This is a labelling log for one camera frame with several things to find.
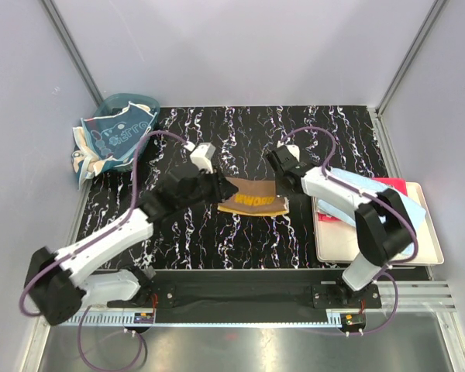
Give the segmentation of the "yellow towel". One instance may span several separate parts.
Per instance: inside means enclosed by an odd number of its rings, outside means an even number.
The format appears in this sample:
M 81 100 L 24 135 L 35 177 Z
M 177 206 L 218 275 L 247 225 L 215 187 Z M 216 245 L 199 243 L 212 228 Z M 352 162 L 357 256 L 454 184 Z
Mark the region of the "yellow towel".
M 237 177 L 226 179 L 237 186 L 238 192 L 218 204 L 220 212 L 253 217 L 275 217 L 289 212 L 288 200 L 277 195 L 275 181 L 252 181 Z

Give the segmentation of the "blue white patterned towel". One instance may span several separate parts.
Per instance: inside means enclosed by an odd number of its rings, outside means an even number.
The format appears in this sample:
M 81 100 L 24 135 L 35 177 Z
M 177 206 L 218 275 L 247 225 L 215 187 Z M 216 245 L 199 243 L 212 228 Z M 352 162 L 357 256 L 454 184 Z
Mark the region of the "blue white patterned towel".
M 72 129 L 71 162 L 77 183 L 82 185 L 108 171 L 128 171 L 140 139 L 157 124 L 160 107 L 127 102 L 110 113 L 98 113 Z

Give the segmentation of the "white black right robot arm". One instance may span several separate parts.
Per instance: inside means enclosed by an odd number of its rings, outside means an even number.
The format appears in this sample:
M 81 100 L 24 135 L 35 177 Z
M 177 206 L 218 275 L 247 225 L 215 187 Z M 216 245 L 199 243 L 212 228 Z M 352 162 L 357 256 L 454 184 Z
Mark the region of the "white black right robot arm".
M 415 228 L 396 190 L 376 192 L 356 186 L 325 166 L 298 160 L 285 145 L 267 153 L 266 158 L 282 191 L 327 202 L 354 221 L 360 252 L 329 289 L 341 305 L 357 305 L 398 254 L 410 245 L 418 249 Z

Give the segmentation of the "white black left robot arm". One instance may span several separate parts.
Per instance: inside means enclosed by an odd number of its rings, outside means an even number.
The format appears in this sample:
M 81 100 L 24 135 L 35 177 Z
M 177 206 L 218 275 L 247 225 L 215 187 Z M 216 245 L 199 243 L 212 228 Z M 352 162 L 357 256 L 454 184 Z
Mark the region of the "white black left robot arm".
M 136 267 L 100 274 L 98 268 L 131 246 L 149 239 L 155 226 L 175 213 L 201 203 L 218 204 L 238 192 L 218 168 L 201 170 L 182 164 L 140 195 L 118 219 L 70 246 L 31 257 L 24 295 L 52 326 L 80 309 L 111 302 L 142 307 L 151 303 L 152 276 Z

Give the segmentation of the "white plastic tray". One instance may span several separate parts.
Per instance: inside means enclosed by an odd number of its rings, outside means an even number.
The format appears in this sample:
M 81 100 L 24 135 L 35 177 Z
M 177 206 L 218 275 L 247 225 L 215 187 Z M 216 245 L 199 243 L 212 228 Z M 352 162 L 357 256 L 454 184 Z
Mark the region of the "white plastic tray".
M 315 230 L 315 253 L 322 262 L 352 263 L 363 257 L 370 263 L 384 266 L 393 260 L 401 260 L 404 265 L 427 266 L 444 263 L 443 251 L 429 213 L 429 208 L 420 184 L 406 183 L 408 197 L 425 210 L 425 218 L 415 227 L 418 252 L 414 249 L 402 249 L 399 243 L 413 243 L 410 232 L 403 223 L 392 216 L 390 222 L 379 222 L 377 213 L 380 205 L 371 208 L 362 205 L 356 212 L 356 226 L 340 220 L 323 222 L 317 217 L 316 198 L 312 199 Z

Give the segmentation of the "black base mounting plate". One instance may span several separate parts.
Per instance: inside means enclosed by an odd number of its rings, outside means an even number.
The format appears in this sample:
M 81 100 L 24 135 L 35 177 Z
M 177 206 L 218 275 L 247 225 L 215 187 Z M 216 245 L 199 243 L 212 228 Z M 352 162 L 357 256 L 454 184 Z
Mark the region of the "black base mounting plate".
M 158 270 L 137 304 L 111 308 L 155 310 L 159 326 L 313 326 L 336 324 L 330 312 L 382 306 L 378 287 L 346 298 L 337 288 L 341 270 Z

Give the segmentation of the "teal plastic laundry basket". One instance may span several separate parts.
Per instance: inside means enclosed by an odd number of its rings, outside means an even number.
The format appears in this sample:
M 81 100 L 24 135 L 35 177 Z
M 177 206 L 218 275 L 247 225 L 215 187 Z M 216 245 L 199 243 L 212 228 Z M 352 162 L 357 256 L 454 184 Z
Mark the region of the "teal plastic laundry basket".
M 159 106 L 160 104 L 153 98 L 147 97 L 145 95 L 129 94 L 129 93 L 120 93 L 108 97 L 103 103 L 98 107 L 94 117 L 98 113 L 107 114 L 110 113 L 113 109 L 120 109 L 126 105 L 127 102 L 135 103 L 149 103 L 153 107 Z

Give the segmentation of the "pink folded towel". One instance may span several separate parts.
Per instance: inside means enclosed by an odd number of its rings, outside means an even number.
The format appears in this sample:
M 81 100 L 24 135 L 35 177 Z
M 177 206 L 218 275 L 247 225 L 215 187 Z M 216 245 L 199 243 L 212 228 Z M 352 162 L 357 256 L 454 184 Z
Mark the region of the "pink folded towel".
M 381 182 L 388 186 L 389 188 L 393 188 L 396 191 L 401 192 L 403 195 L 408 195 L 408 190 L 406 186 L 406 181 L 401 178 L 389 178 L 389 177 L 373 177 L 374 181 Z M 330 215 L 325 210 L 322 210 L 320 205 L 317 205 L 317 217 L 319 221 L 323 222 L 339 222 L 340 219 Z

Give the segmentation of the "left controller board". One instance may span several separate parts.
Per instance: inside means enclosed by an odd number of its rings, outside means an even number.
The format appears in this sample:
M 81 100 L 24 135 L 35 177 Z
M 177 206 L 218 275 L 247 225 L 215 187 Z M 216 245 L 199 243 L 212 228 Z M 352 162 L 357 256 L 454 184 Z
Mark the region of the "left controller board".
M 133 323 L 134 324 L 154 324 L 155 313 L 154 312 L 135 312 Z

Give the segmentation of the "controller board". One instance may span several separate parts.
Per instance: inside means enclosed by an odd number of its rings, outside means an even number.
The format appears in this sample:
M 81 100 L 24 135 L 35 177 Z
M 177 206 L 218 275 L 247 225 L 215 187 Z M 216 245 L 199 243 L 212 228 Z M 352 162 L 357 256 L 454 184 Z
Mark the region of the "controller board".
M 134 324 L 154 324 L 155 313 L 154 312 L 135 312 L 133 323 Z
M 353 314 L 344 314 L 343 315 L 343 326 L 353 327 L 353 328 L 362 328 L 364 329 L 367 323 L 367 318 L 364 313 L 353 313 Z

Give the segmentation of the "right controller board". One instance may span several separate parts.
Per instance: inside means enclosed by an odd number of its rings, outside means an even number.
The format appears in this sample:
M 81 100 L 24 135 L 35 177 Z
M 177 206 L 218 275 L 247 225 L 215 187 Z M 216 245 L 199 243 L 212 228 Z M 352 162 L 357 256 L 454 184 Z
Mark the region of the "right controller board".
M 343 326 L 353 327 L 353 328 L 362 328 L 364 329 L 367 323 L 367 318 L 364 313 L 353 313 L 353 314 L 344 314 L 343 315 Z

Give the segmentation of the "aluminium front rail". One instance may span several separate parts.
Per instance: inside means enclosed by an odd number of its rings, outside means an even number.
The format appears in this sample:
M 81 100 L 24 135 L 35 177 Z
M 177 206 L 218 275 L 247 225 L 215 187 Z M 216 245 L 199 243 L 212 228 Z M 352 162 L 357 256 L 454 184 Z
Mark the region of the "aluminium front rail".
M 187 282 L 147 281 L 138 288 L 129 281 L 89 282 L 82 288 L 49 291 L 46 298 L 33 294 L 37 308 L 44 315 L 60 316 L 62 319 L 90 305 L 109 308 L 176 308 L 202 302 L 212 304 L 232 303 L 293 303 L 317 309 L 378 309 L 382 304 L 394 303 L 402 307 L 453 308 L 449 290 L 433 286 L 431 282 L 394 285 L 391 281 L 370 284 L 359 301 L 343 306 L 330 295 L 335 283 L 308 284 L 301 281 L 286 282 Z

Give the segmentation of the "right aluminium corner post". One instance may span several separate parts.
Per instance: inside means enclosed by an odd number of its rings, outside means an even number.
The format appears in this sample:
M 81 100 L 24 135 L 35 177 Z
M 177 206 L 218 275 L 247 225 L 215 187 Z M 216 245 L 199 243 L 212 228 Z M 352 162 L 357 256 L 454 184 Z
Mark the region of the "right aluminium corner post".
M 415 58 L 419 54 L 419 51 L 423 47 L 428 35 L 431 33 L 432 28 L 434 27 L 436 21 L 440 17 L 441 13 L 443 12 L 444 8 L 449 3 L 448 0 L 435 0 L 429 11 L 427 12 L 422 24 L 418 28 L 415 37 L 410 44 L 409 48 L 407 49 L 405 56 L 400 63 L 394 77 L 391 80 L 387 90 L 385 91 L 382 99 L 380 100 L 379 104 L 375 108 L 375 112 L 377 116 L 382 116 L 389 106 L 391 99 L 394 97 L 394 94 L 398 90 L 401 82 L 404 80 L 408 70 L 412 66 Z

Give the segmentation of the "aluminium corner post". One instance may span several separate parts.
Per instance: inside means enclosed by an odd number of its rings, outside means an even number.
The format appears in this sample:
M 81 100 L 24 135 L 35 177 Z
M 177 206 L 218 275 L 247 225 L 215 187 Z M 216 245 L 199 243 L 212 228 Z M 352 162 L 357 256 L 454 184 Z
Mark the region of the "aluminium corner post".
M 427 12 L 422 24 L 418 28 L 415 37 L 410 44 L 409 48 L 407 49 L 405 56 L 400 63 L 394 77 L 391 80 L 387 90 L 385 91 L 382 99 L 380 100 L 379 104 L 375 108 L 375 112 L 377 116 L 382 116 L 389 106 L 391 99 L 394 97 L 394 94 L 398 90 L 401 82 L 404 80 L 408 70 L 412 66 L 415 58 L 419 54 L 419 51 L 423 47 L 428 35 L 431 33 L 432 28 L 434 27 L 436 21 L 440 17 L 441 13 L 443 12 L 444 8 L 449 3 L 448 0 L 435 0 L 429 11 Z
M 80 50 L 74 40 L 74 37 L 71 35 L 70 30 L 60 13 L 55 1 L 53 0 L 40 0 L 40 4 L 43 6 L 43 9 L 46 12 L 48 19 L 50 20 L 55 32 L 60 38 L 67 54 L 71 58 L 81 80 L 84 83 L 84 86 L 87 88 L 89 95 L 91 96 L 94 103 L 99 106 L 104 98 L 100 92 L 95 79 L 93 78 L 91 72 L 89 71 L 88 65 L 84 61 L 84 58 L 81 55 Z

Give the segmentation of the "left aluminium corner post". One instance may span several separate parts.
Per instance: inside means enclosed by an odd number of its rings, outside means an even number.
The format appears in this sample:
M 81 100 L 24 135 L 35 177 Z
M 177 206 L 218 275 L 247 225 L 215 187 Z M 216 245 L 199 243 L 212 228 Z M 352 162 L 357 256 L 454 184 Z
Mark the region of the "left aluminium corner post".
M 40 4 L 43 6 L 43 9 L 46 12 L 48 19 L 50 20 L 55 32 L 60 38 L 67 54 L 71 58 L 81 80 L 84 83 L 84 86 L 87 88 L 89 95 L 91 96 L 94 103 L 99 106 L 104 98 L 100 92 L 95 79 L 93 78 L 91 72 L 89 71 L 88 65 L 84 61 L 84 58 L 81 55 L 80 50 L 74 40 L 74 37 L 71 35 L 70 30 L 60 13 L 55 1 L 53 0 L 40 0 Z

